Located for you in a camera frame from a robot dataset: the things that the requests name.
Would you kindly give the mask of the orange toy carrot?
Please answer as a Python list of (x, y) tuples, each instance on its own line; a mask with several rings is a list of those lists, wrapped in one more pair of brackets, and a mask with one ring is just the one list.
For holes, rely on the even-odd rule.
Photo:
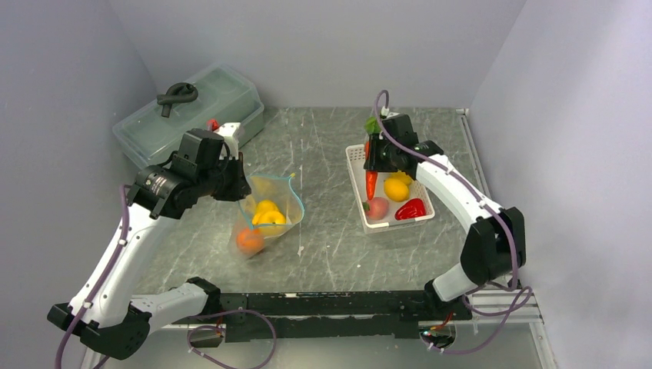
[[(364, 158), (365, 161), (368, 161), (370, 158), (370, 142), (367, 141), (364, 144)], [(378, 180), (378, 173), (376, 171), (371, 171), (365, 167), (365, 190), (367, 199), (370, 201), (375, 196), (375, 190)]]

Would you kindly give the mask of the pink toy peach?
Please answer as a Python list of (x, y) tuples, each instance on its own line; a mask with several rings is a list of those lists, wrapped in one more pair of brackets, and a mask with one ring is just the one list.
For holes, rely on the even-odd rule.
[(388, 213), (389, 201), (386, 198), (374, 197), (371, 200), (363, 201), (362, 208), (369, 221), (380, 221)]

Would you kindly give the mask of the clear zip top bag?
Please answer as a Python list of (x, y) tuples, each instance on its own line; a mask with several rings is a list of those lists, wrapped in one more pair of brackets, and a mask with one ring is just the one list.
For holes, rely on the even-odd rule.
[(292, 187), (295, 174), (250, 175), (251, 193), (238, 201), (229, 248), (251, 258), (276, 243), (304, 218), (304, 205)]

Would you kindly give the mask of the orange toy orange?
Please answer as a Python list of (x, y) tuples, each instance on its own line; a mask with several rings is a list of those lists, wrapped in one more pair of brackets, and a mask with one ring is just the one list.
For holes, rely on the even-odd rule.
[(243, 228), (236, 237), (237, 249), (245, 255), (254, 255), (264, 249), (264, 237), (258, 229)]

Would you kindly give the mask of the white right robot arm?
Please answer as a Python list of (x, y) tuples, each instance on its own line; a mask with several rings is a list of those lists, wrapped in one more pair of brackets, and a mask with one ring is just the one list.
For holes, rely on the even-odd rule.
[(419, 140), (406, 114), (388, 113), (365, 123), (364, 168), (403, 172), (433, 193), (461, 223), (467, 236), (458, 263), (426, 284), (424, 310), (433, 319), (450, 313), (454, 300), (506, 274), (514, 278), (526, 262), (524, 216), (482, 194), (433, 141)]

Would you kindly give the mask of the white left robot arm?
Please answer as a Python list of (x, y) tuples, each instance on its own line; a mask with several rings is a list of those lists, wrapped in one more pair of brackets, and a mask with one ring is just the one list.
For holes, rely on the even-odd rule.
[(87, 348), (124, 360), (148, 335), (195, 316), (214, 321), (221, 292), (203, 278), (160, 294), (136, 296), (135, 286), (155, 249), (200, 198), (240, 201), (251, 193), (238, 148), (240, 126), (193, 128), (179, 149), (159, 165), (143, 168), (121, 190), (121, 220), (91, 277), (68, 302), (55, 304), (47, 319)]

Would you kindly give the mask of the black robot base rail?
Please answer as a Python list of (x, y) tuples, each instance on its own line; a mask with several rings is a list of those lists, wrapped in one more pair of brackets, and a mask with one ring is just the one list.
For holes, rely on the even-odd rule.
[(436, 302), (422, 290), (223, 293), (221, 304), (179, 324), (222, 323), (228, 343), (279, 338), (392, 336), (416, 339), (429, 324), (469, 321), (461, 300)]

